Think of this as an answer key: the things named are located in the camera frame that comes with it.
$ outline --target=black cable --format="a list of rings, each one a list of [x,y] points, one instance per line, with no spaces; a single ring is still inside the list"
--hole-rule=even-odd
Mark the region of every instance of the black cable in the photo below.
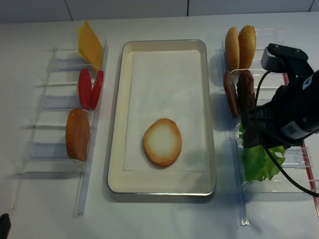
[[[295,187],[297,187],[298,189],[300,189],[301,191],[313,196],[313,197],[317,197],[319,198],[319,193],[315,193],[307,188],[304,188],[303,186],[301,186],[300,184],[298,184],[296,181],[294,181],[285,171],[284,169],[280,166],[280,164],[277,162],[277,160],[272,156],[271,152],[269,151],[269,149],[267,148],[262,136],[261,136],[261,133],[260,133],[260,130],[258,128],[258,124],[257,124],[257,114],[256,114],[256,106],[257,106],[257,100],[258,100],[258,95],[259,95],[259,90],[260,90],[260,86],[261,86],[261,83],[264,81],[265,77],[270,73],[271,71],[267,71],[263,77],[261,78],[259,84],[258,84],[258,87],[257,87],[257,92],[256,92],[256,97],[255,97],[255,103],[254,103],[254,121],[255,121],[255,127],[256,127],[256,130],[257,130],[257,134],[258,134],[258,137],[260,139],[260,142],[262,144],[262,146],[264,147],[265,151],[267,152],[268,156],[271,158],[271,160],[273,161],[273,163],[276,165],[276,167],[280,170],[280,172],[289,180],[289,182],[291,182]]]

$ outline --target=red stripe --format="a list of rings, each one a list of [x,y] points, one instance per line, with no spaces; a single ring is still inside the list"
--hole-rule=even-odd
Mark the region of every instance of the red stripe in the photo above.
[[[284,75],[285,85],[287,85],[288,82],[289,82],[288,76],[287,76],[287,74],[283,74],[283,75]],[[310,165],[309,155],[308,155],[308,153],[306,151],[306,146],[305,146],[304,142],[303,142],[301,148],[302,148],[302,153],[303,153],[303,158],[304,158],[305,165],[309,166]],[[311,188],[312,191],[315,192],[316,191],[316,184],[313,181],[313,179],[314,179],[313,172],[312,172],[310,167],[306,167],[306,171],[307,171],[308,179],[311,180],[309,182],[310,183],[310,188]],[[317,212],[317,217],[319,219],[319,198],[316,198],[316,197],[313,197],[313,198],[314,198],[315,208],[316,208],[316,212]]]

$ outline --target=bottom bun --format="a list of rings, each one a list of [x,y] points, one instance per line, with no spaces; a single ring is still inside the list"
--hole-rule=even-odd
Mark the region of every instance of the bottom bun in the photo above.
[[[144,152],[149,161],[160,167],[172,165],[181,151],[181,134],[174,121],[159,119],[146,130]]]

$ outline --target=tray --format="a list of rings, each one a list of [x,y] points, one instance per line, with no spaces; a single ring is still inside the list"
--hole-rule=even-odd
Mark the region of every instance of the tray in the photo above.
[[[177,161],[156,168],[143,151],[156,120],[176,122]],[[200,40],[129,42],[123,48],[108,185],[115,193],[210,195],[216,185],[206,46]]]
[[[256,52],[253,63],[250,67],[250,72],[254,76],[254,87],[257,89],[258,83],[266,72],[261,66],[261,57],[266,46],[269,43],[283,44],[281,39],[281,29],[269,28],[269,29],[256,29]],[[222,50],[224,52],[224,42],[222,41]],[[224,54],[222,54],[223,72],[227,70],[227,63]],[[237,84],[238,75],[232,75],[232,79]],[[270,73],[263,85],[260,88],[258,105],[263,105],[269,102],[275,94],[277,88],[280,85],[288,84],[288,78],[286,74]],[[311,199],[311,196],[300,191],[293,186],[282,173],[279,173],[273,177],[271,181],[265,180],[262,182],[253,181],[248,183],[245,180],[244,165],[242,163],[242,145],[241,138],[239,137],[238,127],[240,120],[233,119],[228,107],[227,101],[225,101],[226,118],[229,125],[229,131],[226,132],[227,137],[231,139],[234,169],[236,176],[236,184],[239,195],[240,203],[240,223],[243,226],[249,225],[248,215],[246,212],[246,203],[249,201],[298,201]],[[282,167],[285,171],[292,176],[299,184],[308,188],[309,190],[318,191],[316,182],[318,180],[313,178],[312,174],[312,162],[309,153],[309,149],[303,144],[301,147],[291,147],[285,152],[285,162]],[[314,198],[317,215],[319,212],[318,198]]]
[[[105,41],[102,69],[106,69],[108,45]],[[76,198],[75,215],[83,215],[89,185],[91,164],[95,147],[95,138],[101,107],[101,91],[99,102],[94,111],[86,111],[91,127],[91,135],[85,162],[70,159],[65,145],[65,127],[69,112],[75,108],[82,108],[77,96],[77,82],[80,71],[87,68],[90,72],[92,84],[95,72],[90,65],[80,58],[78,50],[53,51],[48,64],[43,84],[42,95],[38,101],[37,110],[25,122],[25,128],[31,129],[31,136],[25,146],[22,159],[12,160],[15,173],[20,180],[32,175],[33,179],[41,179],[45,175],[50,178],[61,178],[61,174],[78,175],[79,189]],[[21,182],[16,189],[11,209],[15,208]]]

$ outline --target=white tray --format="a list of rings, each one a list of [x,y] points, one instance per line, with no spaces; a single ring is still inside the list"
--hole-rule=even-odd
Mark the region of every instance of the white tray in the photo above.
[[[176,122],[182,150],[168,168],[149,163],[145,131]],[[200,40],[129,42],[123,48],[108,185],[116,193],[207,196],[216,171],[206,46]]]

